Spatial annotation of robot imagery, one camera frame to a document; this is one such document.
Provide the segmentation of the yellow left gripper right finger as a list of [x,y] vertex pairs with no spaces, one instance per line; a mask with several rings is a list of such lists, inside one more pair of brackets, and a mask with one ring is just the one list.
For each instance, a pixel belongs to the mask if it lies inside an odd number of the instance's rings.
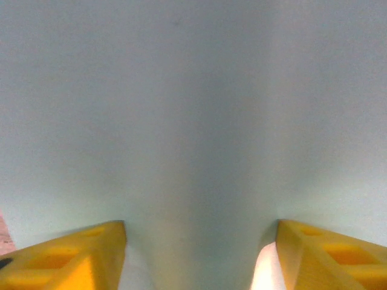
[[276,250],[286,290],[387,290],[387,247],[280,220]]

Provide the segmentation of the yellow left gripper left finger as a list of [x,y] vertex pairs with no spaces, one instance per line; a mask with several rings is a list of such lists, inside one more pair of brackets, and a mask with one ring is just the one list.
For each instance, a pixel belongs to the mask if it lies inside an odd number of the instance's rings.
[[109,221],[0,256],[0,290],[118,290],[123,221]]

